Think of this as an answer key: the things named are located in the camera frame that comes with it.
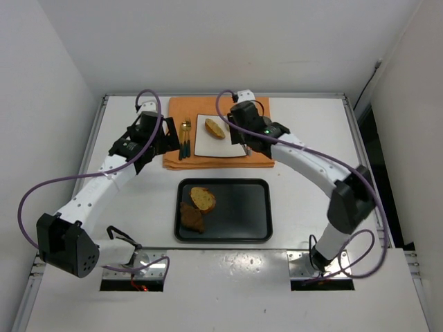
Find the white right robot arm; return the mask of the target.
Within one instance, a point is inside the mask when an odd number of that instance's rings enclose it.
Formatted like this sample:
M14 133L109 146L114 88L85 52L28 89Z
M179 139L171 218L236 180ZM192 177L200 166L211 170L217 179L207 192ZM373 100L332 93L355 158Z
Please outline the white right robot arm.
M375 207L368 191L371 186L368 169L360 165L351 172L333 160L310 153L287 127L259 113L250 91L232 93L231 97L234 105L227 121L232 144L240 144L246 152L257 152L292 168L329 198L328 224L309 251L311 267L325 272Z

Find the toasted bread slice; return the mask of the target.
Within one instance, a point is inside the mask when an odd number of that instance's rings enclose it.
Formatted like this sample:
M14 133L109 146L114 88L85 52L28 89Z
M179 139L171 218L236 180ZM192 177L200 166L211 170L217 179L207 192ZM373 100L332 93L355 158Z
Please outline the toasted bread slice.
M206 131L216 139L223 140L226 138L226 135L223 129L212 119L206 118L205 122Z

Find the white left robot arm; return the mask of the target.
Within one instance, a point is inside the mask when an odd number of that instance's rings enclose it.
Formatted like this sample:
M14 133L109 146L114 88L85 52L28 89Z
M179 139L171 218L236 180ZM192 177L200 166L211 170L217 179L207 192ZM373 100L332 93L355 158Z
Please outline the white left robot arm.
M93 229L121 189L155 156L175 151L179 139L172 118L162 116L157 102L136 107L136 120L113 144L98 176L55 214L37 221L37 242L42 261L79 278L94 268L134 267L142 245L109 226L105 240L92 239Z

